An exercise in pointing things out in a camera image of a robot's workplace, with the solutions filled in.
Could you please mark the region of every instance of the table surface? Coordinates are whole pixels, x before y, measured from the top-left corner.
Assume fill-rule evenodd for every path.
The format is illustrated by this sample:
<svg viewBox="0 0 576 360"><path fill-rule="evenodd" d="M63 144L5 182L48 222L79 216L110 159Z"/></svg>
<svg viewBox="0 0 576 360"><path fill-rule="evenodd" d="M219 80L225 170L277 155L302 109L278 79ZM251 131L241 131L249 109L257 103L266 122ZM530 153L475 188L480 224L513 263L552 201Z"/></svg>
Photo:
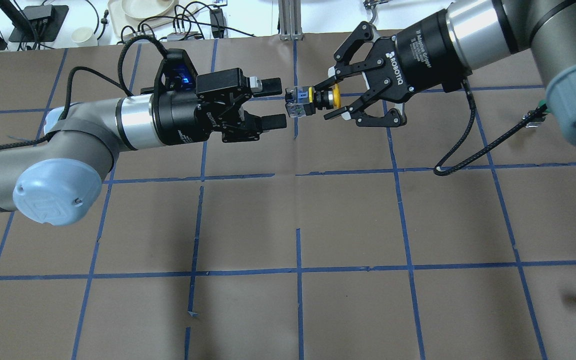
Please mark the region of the table surface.
<svg viewBox="0 0 576 360"><path fill-rule="evenodd" d="M199 73L241 67L289 87L321 80L345 36L183 45ZM0 143L39 136L68 70L113 75L121 49L0 53ZM158 57L131 49L132 89ZM471 85L477 123L452 164L544 98L530 52ZM362 86L343 82L343 100ZM121 95L83 73L72 100ZM279 96L245 109L284 111ZM122 153L68 227L0 214L0 359L576 359L576 148L551 117L437 177L464 92L430 89L406 109L397 129L318 112L258 142Z"/></svg>
<svg viewBox="0 0 576 360"><path fill-rule="evenodd" d="M90 0L102 16L108 7L108 0ZM62 30L55 42L46 43L53 48L71 48L76 46L71 40L71 34L80 27L95 27L96 15L89 4L83 0L48 0L48 4L68 5L70 7ZM302 0L302 29L305 33L351 32L361 21L370 20L371 14L362 5L362 0ZM391 0L379 5L379 16L375 21L378 28L403 29L412 25L440 9L447 7L450 0ZM41 4L41 0L18 0L21 7ZM230 0L223 8L226 25L243 30L257 36L277 34L279 20L279 5L277 0ZM210 23L210 14L202 10L197 16L200 23ZM202 25L206 37L211 37L210 27ZM6 15L0 10L0 29L7 41L13 26ZM165 37L173 32L172 25L167 23L155 28L157 38ZM227 30L226 37L245 37L238 32ZM116 44L120 38L108 24L100 45ZM10 50L16 50L14 43Z"/></svg>

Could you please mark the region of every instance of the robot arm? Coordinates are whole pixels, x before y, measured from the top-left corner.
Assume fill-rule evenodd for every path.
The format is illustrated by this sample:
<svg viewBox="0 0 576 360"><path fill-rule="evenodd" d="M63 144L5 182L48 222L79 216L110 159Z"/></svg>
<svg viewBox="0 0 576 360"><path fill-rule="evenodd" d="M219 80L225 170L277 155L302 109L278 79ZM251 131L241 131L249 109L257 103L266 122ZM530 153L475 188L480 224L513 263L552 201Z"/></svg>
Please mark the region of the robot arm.
<svg viewBox="0 0 576 360"><path fill-rule="evenodd" d="M364 43L372 43L368 56L351 64ZM286 90L286 109L299 117L337 108L324 118L342 116L357 126L406 125L403 104L411 96L436 85L457 91L472 71L528 48L548 108L576 145L576 0L458 0L392 37L380 37L374 25L362 22L334 53L329 78ZM364 77L367 90L341 107L338 84L355 75ZM380 100L395 107L383 117L364 112Z"/></svg>
<svg viewBox="0 0 576 360"><path fill-rule="evenodd" d="M224 142L258 141L286 127L285 114L242 109L251 98L280 95L279 78L245 77L240 68L197 75L186 52L173 48L155 79L141 95L53 109L43 129L48 143L0 150L0 212L72 224L98 198L122 151L203 142L212 132Z"/></svg>

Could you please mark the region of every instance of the metal bracket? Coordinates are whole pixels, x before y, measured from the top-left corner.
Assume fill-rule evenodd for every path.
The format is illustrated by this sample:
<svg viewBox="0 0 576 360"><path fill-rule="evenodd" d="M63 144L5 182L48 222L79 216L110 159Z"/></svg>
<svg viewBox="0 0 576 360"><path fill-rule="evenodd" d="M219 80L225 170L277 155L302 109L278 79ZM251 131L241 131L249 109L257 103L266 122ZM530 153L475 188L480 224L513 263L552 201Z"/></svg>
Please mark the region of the metal bracket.
<svg viewBox="0 0 576 360"><path fill-rule="evenodd" d="M279 0L279 38L285 41L304 38L302 0Z"/></svg>

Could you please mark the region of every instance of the silver arm segment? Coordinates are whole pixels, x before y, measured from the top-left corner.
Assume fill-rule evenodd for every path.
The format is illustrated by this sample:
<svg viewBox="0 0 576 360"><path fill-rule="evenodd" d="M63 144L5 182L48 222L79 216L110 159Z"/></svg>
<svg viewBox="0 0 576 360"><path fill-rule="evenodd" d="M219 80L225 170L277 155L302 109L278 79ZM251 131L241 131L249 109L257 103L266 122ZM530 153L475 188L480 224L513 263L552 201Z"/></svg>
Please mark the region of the silver arm segment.
<svg viewBox="0 0 576 360"><path fill-rule="evenodd" d="M20 202L14 200L14 192L19 191L19 187L23 188L23 185L19 183L23 173L38 164L48 164L43 169L39 169L40 172L45 173L55 170L54 163L52 167L50 166L51 161L74 160L80 162L94 171L100 185L112 169L114 162L117 161L119 151L130 150L121 139L117 126L115 113L119 100L115 98L73 105L68 118L60 121L64 125L67 124L68 127L55 132L45 145L0 151L0 212L20 210L18 207ZM148 116L148 105L144 108L146 111L144 115ZM58 116L60 109L55 109L53 112ZM63 165L72 166L69 162L64 162ZM54 186L43 194L43 201L37 200L41 194L34 194L32 196L32 199L35 199L34 203L26 201L22 211L31 219L41 223L60 225L74 223L86 214L99 192L91 194L84 185L79 189L81 194L76 194L72 199L69 198L66 201L64 198L58 198L59 193L53 192L64 191L60 186L72 187L71 182L76 184L77 179L57 176L54 180L58 183L53 184ZM24 189L24 191L29 191L32 186L34 185L29 184L28 189ZM72 207L76 212L71 211L68 207ZM33 208L34 214L27 213L28 211L33 212L33 210L29 210Z"/></svg>

